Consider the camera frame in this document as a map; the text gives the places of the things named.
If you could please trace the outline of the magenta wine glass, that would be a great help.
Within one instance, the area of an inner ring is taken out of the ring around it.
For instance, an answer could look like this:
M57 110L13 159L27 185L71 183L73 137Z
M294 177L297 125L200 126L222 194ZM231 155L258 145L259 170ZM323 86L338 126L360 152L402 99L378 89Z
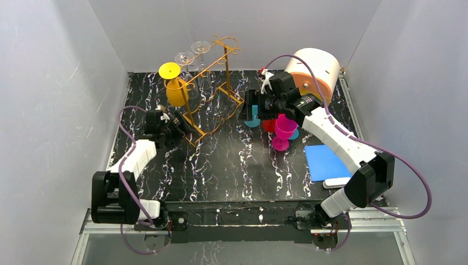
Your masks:
M289 139L294 135L297 123L280 114L275 123L275 137L272 139L272 147L277 151L285 151L289 148Z

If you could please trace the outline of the teal blue wine glass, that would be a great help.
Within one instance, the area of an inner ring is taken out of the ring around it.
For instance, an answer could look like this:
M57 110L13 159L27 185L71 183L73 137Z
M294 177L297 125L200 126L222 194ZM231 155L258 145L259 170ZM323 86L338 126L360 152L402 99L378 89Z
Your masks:
M295 140L299 137L299 130L298 128L296 128L296 130L294 131L294 133L289 137L289 140Z

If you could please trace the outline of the light blue wine glass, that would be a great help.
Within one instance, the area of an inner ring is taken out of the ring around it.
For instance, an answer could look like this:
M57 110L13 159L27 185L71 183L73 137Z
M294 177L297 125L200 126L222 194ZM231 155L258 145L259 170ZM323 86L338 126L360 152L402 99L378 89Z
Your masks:
M252 120L250 121L244 121L244 124L248 126L249 128L255 128L260 125L260 119L257 116L258 114L258 106L253 105L252 106Z

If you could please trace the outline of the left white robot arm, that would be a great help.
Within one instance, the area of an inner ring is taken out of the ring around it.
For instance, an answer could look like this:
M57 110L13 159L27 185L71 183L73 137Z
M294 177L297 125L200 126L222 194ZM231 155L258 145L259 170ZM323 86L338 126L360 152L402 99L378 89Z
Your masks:
M91 217L94 223L142 224L155 226L161 202L138 196L137 180L157 155L158 149L175 148L192 131L189 122L176 111L169 115L164 107L145 111L142 129L130 135L130 148L107 171L92 178Z

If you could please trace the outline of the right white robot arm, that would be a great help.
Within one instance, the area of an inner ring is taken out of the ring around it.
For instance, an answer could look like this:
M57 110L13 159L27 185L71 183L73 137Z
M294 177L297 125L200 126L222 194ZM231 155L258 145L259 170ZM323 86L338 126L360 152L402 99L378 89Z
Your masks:
M260 89L245 91L238 119L251 121L254 105L260 120L286 118L292 131L301 127L317 137L352 174L344 187L315 205L309 214L311 221L324 225L342 213L365 208L392 187L393 155L361 144L352 132L340 128L339 122L327 114L323 101L313 94L301 95L292 74L264 71L263 75Z

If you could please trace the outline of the red wine glass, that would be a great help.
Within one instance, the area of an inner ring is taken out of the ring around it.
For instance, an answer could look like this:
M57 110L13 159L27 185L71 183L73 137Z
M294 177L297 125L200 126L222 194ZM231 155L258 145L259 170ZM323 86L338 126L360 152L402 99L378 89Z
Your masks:
M265 131L273 133L275 131L276 119L263 120L262 127Z

